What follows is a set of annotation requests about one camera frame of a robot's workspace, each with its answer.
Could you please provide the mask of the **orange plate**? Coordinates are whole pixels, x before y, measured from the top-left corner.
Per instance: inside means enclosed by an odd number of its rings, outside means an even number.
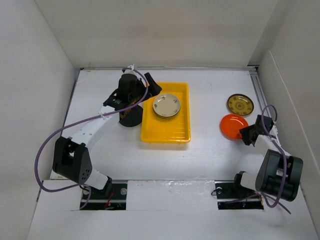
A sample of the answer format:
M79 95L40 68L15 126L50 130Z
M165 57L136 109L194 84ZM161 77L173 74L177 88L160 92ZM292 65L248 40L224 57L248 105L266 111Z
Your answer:
M220 121L222 134L231 140L240 140L242 135L240 130L249 126L248 122L240 115L227 114Z
M174 115L161 115L161 114L158 114L158 113L155 113L158 117L162 118L162 119L172 119L176 116L178 116L178 112Z

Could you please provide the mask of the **beige patterned plate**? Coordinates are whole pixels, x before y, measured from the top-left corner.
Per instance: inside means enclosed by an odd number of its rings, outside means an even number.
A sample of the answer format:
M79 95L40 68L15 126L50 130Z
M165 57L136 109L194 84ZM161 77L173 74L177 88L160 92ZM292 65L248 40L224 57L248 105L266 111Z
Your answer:
M174 94L164 93L155 97L152 108L159 117L172 118L179 113L181 102Z

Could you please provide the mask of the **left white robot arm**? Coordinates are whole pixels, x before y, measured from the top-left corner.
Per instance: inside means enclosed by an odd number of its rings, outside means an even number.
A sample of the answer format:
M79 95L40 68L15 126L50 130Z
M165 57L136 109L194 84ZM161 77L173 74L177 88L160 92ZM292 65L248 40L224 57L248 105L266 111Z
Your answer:
M117 123L128 128L141 124L143 108L139 104L161 91L150 73L124 69L118 87L103 102L97 117L73 135L56 140L52 170L79 185L91 187L100 198L109 197L112 179L93 168L90 149Z

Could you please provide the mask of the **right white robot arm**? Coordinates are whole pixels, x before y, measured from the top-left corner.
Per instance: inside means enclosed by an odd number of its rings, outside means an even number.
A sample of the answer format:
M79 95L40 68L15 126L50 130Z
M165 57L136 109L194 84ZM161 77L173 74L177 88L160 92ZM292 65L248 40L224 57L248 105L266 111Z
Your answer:
M243 197L250 189L274 197L281 193L280 198L288 202L295 200L304 162L286 152L270 135L273 126L272 118L259 114L253 125L239 130L244 144L254 146L264 159L257 174L240 171L235 175L231 184L235 196Z

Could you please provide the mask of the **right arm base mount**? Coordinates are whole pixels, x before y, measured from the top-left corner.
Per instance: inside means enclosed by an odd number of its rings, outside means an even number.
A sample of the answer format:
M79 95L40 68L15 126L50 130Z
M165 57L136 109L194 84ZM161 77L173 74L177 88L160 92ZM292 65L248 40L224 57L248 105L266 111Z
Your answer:
M261 197L252 189L236 186L232 181L216 181L211 195L219 210L263 210Z

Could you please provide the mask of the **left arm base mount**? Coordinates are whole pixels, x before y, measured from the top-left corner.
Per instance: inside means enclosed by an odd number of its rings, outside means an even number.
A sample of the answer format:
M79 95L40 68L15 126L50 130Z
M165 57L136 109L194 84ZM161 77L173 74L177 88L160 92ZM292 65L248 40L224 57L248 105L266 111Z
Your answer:
M127 205L128 182L115 181L112 183L112 189L108 196L105 196L99 190L88 187L80 187L82 190L80 200L80 210L84 211L124 211Z

